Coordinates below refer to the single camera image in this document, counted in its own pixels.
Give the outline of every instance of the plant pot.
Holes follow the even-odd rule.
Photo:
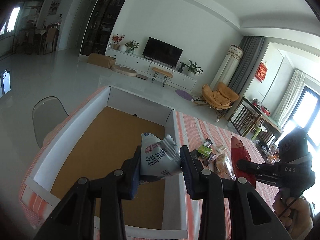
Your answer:
[[[194,74],[193,72],[189,72],[188,71],[188,76],[191,77],[191,78],[196,78],[197,75]]]
[[[113,49],[119,49],[120,45],[119,44],[113,44]]]
[[[126,52],[128,47],[126,45],[120,45],[119,51]]]

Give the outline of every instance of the tv stand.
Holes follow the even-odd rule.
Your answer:
[[[173,77],[167,81],[167,84],[177,89],[182,89],[182,90],[186,90],[187,92],[191,92],[194,85],[196,84],[195,79],[190,78],[189,76],[183,73],[179,73],[178,70],[172,69],[172,66],[165,65],[161,62],[158,62],[157,60],[148,59],[146,57],[143,57],[137,54],[121,52],[115,49],[106,49],[105,55],[114,57],[116,59],[117,65],[132,68],[136,70],[138,74],[147,76],[150,79],[153,77],[155,73],[152,70],[153,67],[170,72]],[[162,83],[163,77],[159,76],[156,78],[156,80]]]

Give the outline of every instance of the wooden bench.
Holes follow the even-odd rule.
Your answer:
[[[162,70],[162,69],[157,68],[157,67],[153,67],[152,70],[153,70],[155,73],[153,74],[151,83],[154,82],[154,80],[156,79],[156,77],[157,77],[157,75],[158,75],[159,73],[162,74],[162,75],[164,75],[164,77],[163,77],[163,86],[162,86],[162,87],[164,87],[164,85],[165,85],[165,83],[167,82],[168,78],[173,78],[172,73],[170,73],[170,72],[168,72],[168,71]]]

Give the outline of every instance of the television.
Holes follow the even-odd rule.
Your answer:
[[[182,49],[150,37],[142,55],[170,66],[176,66],[181,53]]]

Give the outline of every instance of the red bag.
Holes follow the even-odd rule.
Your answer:
[[[251,161],[250,155],[247,151],[247,149],[243,146],[242,141],[237,139],[236,137],[232,136],[231,138],[231,162],[233,166],[233,171],[238,178],[244,177],[251,183],[251,185],[256,188],[256,178],[253,174],[246,173],[244,171],[241,171],[237,168],[237,162],[239,160],[247,160]]]

